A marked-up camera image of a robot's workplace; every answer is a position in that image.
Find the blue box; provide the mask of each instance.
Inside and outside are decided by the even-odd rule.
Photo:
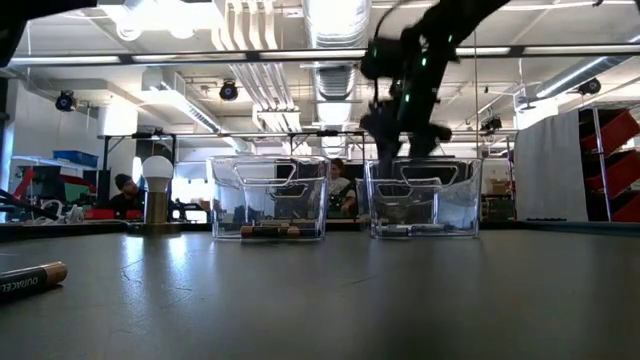
[[[54,150],[53,158],[67,160],[78,165],[84,165],[93,168],[98,167],[98,157],[95,155],[84,153],[82,151]]]

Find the desk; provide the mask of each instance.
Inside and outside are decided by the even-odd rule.
[[[61,260],[64,287],[0,307],[7,359],[627,359],[640,241],[214,243],[209,233],[0,244],[0,270]]]

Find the duracell battery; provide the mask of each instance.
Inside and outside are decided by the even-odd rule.
[[[406,237],[406,236],[428,236],[429,234],[436,234],[442,232],[453,231],[454,227],[451,225],[442,224],[429,224],[429,225],[414,225],[411,227],[387,227],[382,229],[382,236],[385,237]]]
[[[67,266],[59,261],[0,274],[0,299],[46,290],[67,277]]]

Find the transparent container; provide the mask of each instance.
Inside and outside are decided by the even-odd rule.
[[[356,178],[356,197],[358,198],[358,222],[362,229],[369,227],[371,217],[369,214],[369,194],[367,194],[367,182]]]
[[[208,161],[219,241],[324,238],[330,161],[320,156],[223,156]]]
[[[395,159],[382,170],[365,163],[372,237],[478,234],[482,160]]]

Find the fluorescent light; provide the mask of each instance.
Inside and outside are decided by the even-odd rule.
[[[364,56],[364,50],[361,49],[332,49],[332,50],[296,50],[296,51],[272,51],[263,52],[260,57],[268,60],[278,60],[287,58],[355,58]]]
[[[607,58],[606,56],[603,56],[603,57],[597,58],[596,60],[588,63],[587,65],[585,65],[585,66],[581,67],[580,69],[578,69],[578,70],[572,72],[571,74],[567,75],[562,80],[556,82],[552,86],[549,86],[545,90],[537,93],[536,97],[543,98],[543,97],[551,94],[551,92],[555,91],[560,86],[566,84],[567,82],[569,82],[571,79],[575,78],[576,76],[582,74],[583,72],[585,72],[585,71],[591,69],[592,67],[598,65],[599,63],[603,62],[606,58]]]
[[[582,46],[531,46],[524,50],[527,55],[584,54],[600,55],[607,52],[634,52],[640,50],[640,44],[629,45],[582,45]]]
[[[289,134],[285,133],[218,133],[220,137],[259,137],[259,138],[280,138],[289,137]]]
[[[83,64],[119,64],[117,56],[30,56],[14,57],[10,65],[83,65]]]
[[[458,48],[456,54],[458,56],[473,56],[476,53],[478,55],[506,55],[510,50],[509,47]]]
[[[190,62],[190,61],[241,61],[245,60],[244,53],[204,53],[204,54],[164,54],[164,55],[133,55],[133,61],[137,63],[157,63],[157,62]]]

